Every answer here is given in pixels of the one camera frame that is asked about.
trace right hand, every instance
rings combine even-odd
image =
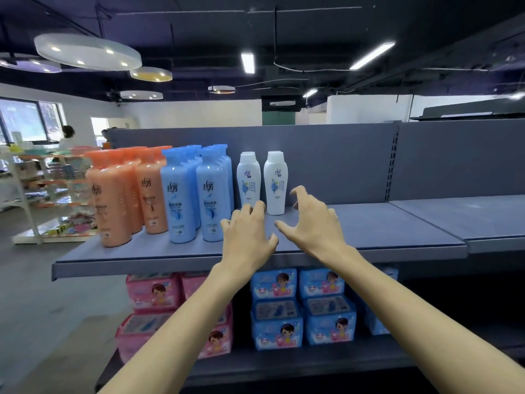
[[[302,185],[290,193],[297,196],[293,207],[299,210],[299,222],[291,227],[277,220],[275,226],[299,249],[323,263],[329,263],[346,248],[335,210],[309,195]]]

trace left hand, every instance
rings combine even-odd
[[[233,211],[231,220],[220,221],[224,233],[220,264],[237,280],[239,289],[266,263],[279,243],[275,234],[266,239],[265,207],[262,201],[258,201],[253,210],[246,204],[242,210]]]

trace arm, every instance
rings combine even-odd
[[[297,194],[299,223],[276,226],[297,246],[337,272],[363,298],[441,393],[525,392],[525,369],[368,263],[345,243],[334,209]]]
[[[220,222],[223,258],[201,287],[175,312],[139,352],[104,386],[102,394],[178,392],[208,335],[234,294],[275,251],[279,240],[266,239],[265,205],[235,210]]]

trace blue shampoo bottle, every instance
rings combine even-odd
[[[223,240],[220,220],[231,216],[227,173],[219,153],[219,149],[203,148],[200,151],[202,164],[197,167],[201,231],[207,242]]]
[[[161,169],[168,231],[173,243],[195,239],[195,217],[192,204],[192,182],[185,151],[178,148],[162,151],[166,165]]]
[[[230,208],[234,210],[234,198],[233,198],[233,171],[232,171],[232,159],[226,154],[227,144],[215,144],[213,147],[220,149],[220,156],[226,161],[226,169],[228,172],[228,192],[230,197]]]
[[[189,169],[189,178],[191,180],[192,190],[192,205],[193,215],[195,217],[195,228],[200,228],[200,210],[199,210],[199,194],[197,192],[197,166],[202,164],[202,160],[195,158],[197,148],[193,146],[181,146],[180,147],[185,154],[185,163],[187,163]]]

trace fluorescent light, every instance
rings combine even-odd
[[[350,67],[350,70],[358,70],[358,69],[362,68],[364,65],[366,65],[370,61],[376,59],[382,53],[387,52],[388,50],[390,50],[390,48],[392,48],[394,45],[395,45],[395,42],[387,42],[387,43],[384,43],[384,44],[380,45],[375,50],[373,50],[369,54],[365,55],[363,58],[359,59],[356,63],[354,63]]]
[[[312,88],[311,90],[308,90],[305,95],[303,95],[303,98],[308,98],[314,95],[317,92],[317,88]]]
[[[255,60],[253,59],[253,54],[242,53],[240,56],[243,59],[244,71],[246,73],[255,73]]]
[[[514,99],[515,101],[522,99],[523,97],[525,97],[525,92],[515,92],[509,96],[510,99]]]

